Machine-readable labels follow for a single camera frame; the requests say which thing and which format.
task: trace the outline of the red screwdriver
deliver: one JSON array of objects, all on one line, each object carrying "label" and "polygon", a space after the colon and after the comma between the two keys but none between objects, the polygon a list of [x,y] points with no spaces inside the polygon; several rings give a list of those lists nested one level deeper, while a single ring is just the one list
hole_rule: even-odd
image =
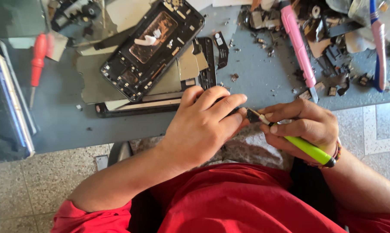
[{"label": "red screwdriver", "polygon": [[34,44],[34,59],[31,61],[31,99],[30,108],[34,105],[35,88],[38,87],[39,78],[41,77],[42,68],[44,67],[44,58],[47,52],[47,37],[45,34],[37,36]]}]

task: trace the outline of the green tool handle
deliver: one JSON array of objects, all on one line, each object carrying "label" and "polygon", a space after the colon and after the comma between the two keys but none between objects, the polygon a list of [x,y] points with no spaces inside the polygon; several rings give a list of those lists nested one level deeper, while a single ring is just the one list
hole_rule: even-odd
[{"label": "green tool handle", "polygon": [[334,167],[336,164],[336,160],[332,156],[300,137],[286,136],[285,139],[326,167]]}]

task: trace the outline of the yellow-green screwdriver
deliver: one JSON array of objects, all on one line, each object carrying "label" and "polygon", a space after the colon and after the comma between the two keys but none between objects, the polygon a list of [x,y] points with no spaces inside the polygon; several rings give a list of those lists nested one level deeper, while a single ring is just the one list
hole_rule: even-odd
[{"label": "yellow-green screwdriver", "polygon": [[[269,122],[264,115],[259,114],[258,112],[248,108],[251,112],[253,112],[257,117],[260,119],[260,121],[268,126],[273,126],[277,123]],[[322,151],[317,146],[314,146],[310,142],[302,139],[301,137],[290,137],[285,136],[285,139],[287,139],[289,142],[297,146],[300,150],[302,150],[304,153],[308,154],[310,157],[315,159],[317,162],[321,163],[322,165],[326,167],[334,167],[336,164],[336,160],[328,155],[326,152]]]}]

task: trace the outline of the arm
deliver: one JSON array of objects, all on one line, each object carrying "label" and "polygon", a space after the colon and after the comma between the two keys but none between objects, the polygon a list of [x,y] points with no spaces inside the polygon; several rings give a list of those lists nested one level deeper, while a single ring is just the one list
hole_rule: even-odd
[{"label": "arm", "polygon": [[86,212],[119,208],[141,191],[208,161],[249,124],[245,108],[227,117],[246,100],[244,94],[230,95],[223,87],[206,92],[198,86],[189,88],[164,139],[155,148],[95,173],[68,199]]},{"label": "arm", "polygon": [[[300,136],[323,151],[333,155],[339,127],[336,117],[327,109],[298,99],[289,104],[277,104],[259,111],[271,122],[296,119],[290,124],[271,128],[262,125],[267,142],[293,156],[312,161],[312,158],[287,141],[283,136]],[[331,169],[321,172],[337,201],[345,208],[376,214],[390,214],[390,181],[359,161],[346,149]]]}]

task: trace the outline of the finger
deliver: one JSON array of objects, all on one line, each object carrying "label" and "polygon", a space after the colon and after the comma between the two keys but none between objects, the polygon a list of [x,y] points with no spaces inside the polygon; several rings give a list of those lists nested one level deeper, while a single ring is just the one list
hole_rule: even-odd
[{"label": "finger", "polygon": [[224,87],[211,87],[199,97],[194,106],[199,108],[200,111],[205,111],[209,109],[217,99],[227,97],[229,95],[231,95],[231,93],[229,93],[229,91]]},{"label": "finger", "polygon": [[192,106],[195,103],[195,100],[201,96],[203,92],[203,88],[199,86],[188,88],[182,95],[179,109]]},{"label": "finger", "polygon": [[310,119],[318,122],[327,122],[330,120],[326,109],[317,106],[315,103],[305,99],[297,99],[286,104],[280,109],[275,109],[273,112],[271,107],[265,108],[265,118],[271,122],[279,122],[285,119],[295,117]]},{"label": "finger", "polygon": [[237,113],[241,114],[243,116],[243,121],[241,122],[241,125],[238,127],[237,131],[231,137],[228,138],[231,139],[233,138],[236,134],[238,134],[245,126],[249,125],[249,119],[247,119],[247,109],[246,108],[240,108]]},{"label": "finger", "polygon": [[302,137],[319,146],[331,144],[337,138],[336,132],[333,132],[334,130],[328,126],[308,119],[299,119],[289,124],[273,125],[270,128],[270,133],[282,137]]},{"label": "finger", "polygon": [[[247,96],[244,94],[232,94],[223,98],[221,101],[213,105],[209,112],[213,115],[214,118],[219,121],[226,117],[234,108],[240,106],[241,104],[247,101]],[[243,117],[247,116],[247,109],[241,108],[243,110]]]},{"label": "finger", "polygon": [[231,138],[232,135],[234,135],[241,127],[243,121],[243,116],[238,112],[222,119],[219,122],[219,125],[223,132],[222,138],[227,140]]},{"label": "finger", "polygon": [[263,109],[260,109],[258,110],[257,112],[259,114],[266,114],[266,113],[270,113],[270,112],[275,112],[276,110],[279,110],[281,108],[284,108],[287,104],[276,104],[276,105],[273,105],[273,106],[269,106],[269,107],[266,107],[266,108],[263,108]]},{"label": "finger", "polygon": [[284,137],[276,136],[270,133],[270,128],[268,125],[260,125],[260,129],[264,132],[265,140],[270,146],[274,146],[275,148],[286,152],[289,155],[298,157],[300,159],[304,159],[309,162],[317,162],[312,157],[304,153],[294,144],[289,142]]}]

